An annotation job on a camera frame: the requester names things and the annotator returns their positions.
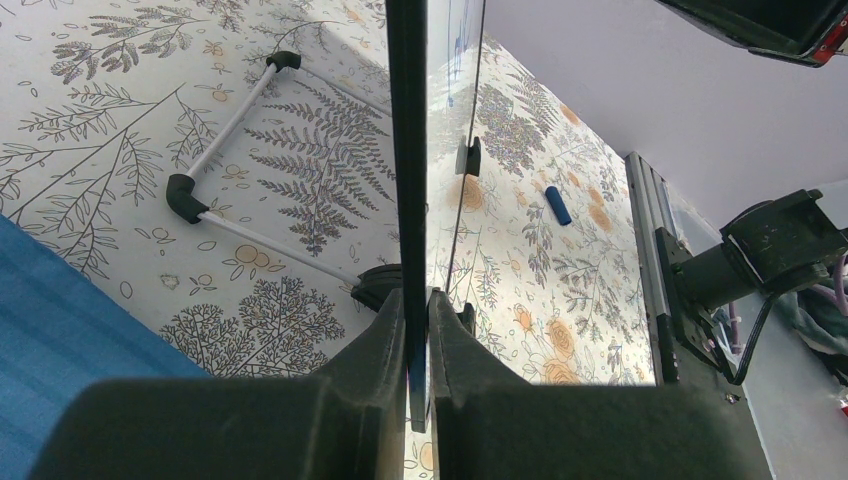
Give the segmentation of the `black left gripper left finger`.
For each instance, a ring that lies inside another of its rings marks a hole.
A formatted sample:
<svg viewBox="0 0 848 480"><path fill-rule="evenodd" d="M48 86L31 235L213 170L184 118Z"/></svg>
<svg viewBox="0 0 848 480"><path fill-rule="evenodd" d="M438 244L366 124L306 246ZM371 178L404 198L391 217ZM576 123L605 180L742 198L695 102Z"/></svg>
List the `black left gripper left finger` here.
<svg viewBox="0 0 848 480"><path fill-rule="evenodd" d="M69 406L34 479L399 479L405 323L393 291L372 324L297 378L120 379Z"/></svg>

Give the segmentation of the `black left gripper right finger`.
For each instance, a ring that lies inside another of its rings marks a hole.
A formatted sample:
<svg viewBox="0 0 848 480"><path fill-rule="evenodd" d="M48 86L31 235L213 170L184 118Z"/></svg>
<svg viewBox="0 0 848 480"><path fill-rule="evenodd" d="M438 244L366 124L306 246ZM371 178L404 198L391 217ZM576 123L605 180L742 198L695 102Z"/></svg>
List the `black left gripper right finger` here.
<svg viewBox="0 0 848 480"><path fill-rule="evenodd" d="M768 479L743 402L686 386L535 385L431 295L433 442L442 479Z"/></svg>

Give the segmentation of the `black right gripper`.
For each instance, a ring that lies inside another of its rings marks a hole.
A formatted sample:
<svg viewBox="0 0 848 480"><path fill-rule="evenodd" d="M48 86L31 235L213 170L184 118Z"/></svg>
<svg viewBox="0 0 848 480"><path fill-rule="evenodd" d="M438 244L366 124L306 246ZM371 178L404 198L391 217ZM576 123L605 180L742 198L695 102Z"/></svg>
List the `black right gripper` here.
<svg viewBox="0 0 848 480"><path fill-rule="evenodd" d="M700 30L753 55L821 67L847 55L847 0L660 0Z"/></svg>

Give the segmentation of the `blue marker cap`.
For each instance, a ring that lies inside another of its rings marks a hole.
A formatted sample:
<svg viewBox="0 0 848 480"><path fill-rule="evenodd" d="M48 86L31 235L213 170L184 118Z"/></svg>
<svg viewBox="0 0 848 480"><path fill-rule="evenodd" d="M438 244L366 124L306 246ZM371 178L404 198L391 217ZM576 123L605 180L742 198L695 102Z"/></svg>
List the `blue marker cap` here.
<svg viewBox="0 0 848 480"><path fill-rule="evenodd" d="M562 226L570 225L572 223L572 217L560 191L555 186L549 186L545 189L544 194L557 222Z"/></svg>

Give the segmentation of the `black framed whiteboard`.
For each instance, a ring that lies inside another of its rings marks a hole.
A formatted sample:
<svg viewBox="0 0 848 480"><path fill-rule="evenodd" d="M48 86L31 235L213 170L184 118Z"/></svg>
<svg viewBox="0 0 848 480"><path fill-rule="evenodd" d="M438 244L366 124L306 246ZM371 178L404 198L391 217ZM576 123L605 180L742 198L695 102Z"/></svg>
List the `black framed whiteboard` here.
<svg viewBox="0 0 848 480"><path fill-rule="evenodd" d="M480 164L473 130L486 6L386 4L409 419L417 433L430 420L428 306L451 275L437 262L450 262L456 245L458 208L444 196Z"/></svg>

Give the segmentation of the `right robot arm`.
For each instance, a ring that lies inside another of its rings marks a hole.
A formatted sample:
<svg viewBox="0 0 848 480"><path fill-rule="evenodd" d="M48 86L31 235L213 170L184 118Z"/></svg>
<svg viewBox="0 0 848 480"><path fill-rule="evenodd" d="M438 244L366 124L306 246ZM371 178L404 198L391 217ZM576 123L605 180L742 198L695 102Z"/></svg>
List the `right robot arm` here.
<svg viewBox="0 0 848 480"><path fill-rule="evenodd" d="M753 55L818 68L847 46L844 1L667 1L702 31ZM755 204L721 228L718 245L665 264L679 296L712 310L751 293L780 296L824 280L847 252L847 231L798 190Z"/></svg>

